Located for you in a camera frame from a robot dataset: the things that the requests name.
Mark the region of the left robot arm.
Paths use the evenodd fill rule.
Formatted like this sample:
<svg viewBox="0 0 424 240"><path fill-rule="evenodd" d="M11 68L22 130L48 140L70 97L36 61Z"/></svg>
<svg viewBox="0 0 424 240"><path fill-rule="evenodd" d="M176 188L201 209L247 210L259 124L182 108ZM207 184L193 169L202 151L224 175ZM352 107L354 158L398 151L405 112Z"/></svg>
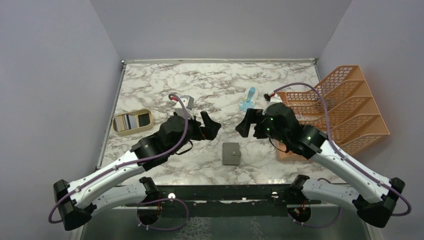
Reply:
<svg viewBox="0 0 424 240"><path fill-rule="evenodd" d="M155 203L160 193L152 178L142 177L128 185L121 183L165 163L171 155L181 155L180 149L186 143L214 140L221 124L205 111L200 114L202 122L174 114L157 132L140 139L105 168L72 182L57 181L53 185L55 209L64 229L77 229L92 216L121 205Z"/></svg>

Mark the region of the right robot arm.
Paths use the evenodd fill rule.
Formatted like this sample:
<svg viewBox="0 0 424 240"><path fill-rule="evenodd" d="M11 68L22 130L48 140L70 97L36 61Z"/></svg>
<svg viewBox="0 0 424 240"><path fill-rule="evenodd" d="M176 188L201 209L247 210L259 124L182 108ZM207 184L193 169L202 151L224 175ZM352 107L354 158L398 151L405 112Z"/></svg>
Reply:
<svg viewBox="0 0 424 240"><path fill-rule="evenodd" d="M300 124L294 111L279 102L266 110L249 108L235 130L243 137L273 139L283 143L286 152L312 160L343 179L348 185L336 185L298 175L288 189L289 199L324 201L355 211L366 223L384 228L393 216L405 183L382 176L344 152L328 134L312 125Z"/></svg>

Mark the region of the taupe leather card holder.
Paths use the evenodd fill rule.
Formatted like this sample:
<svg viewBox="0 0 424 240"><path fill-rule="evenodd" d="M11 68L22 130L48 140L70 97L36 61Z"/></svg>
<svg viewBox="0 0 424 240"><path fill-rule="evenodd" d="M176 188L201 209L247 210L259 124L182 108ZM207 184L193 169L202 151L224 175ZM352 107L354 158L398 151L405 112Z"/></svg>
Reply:
<svg viewBox="0 0 424 240"><path fill-rule="evenodd" d="M222 144L222 164L224 166L238 166L240 163L240 144L238 142L224 142Z"/></svg>

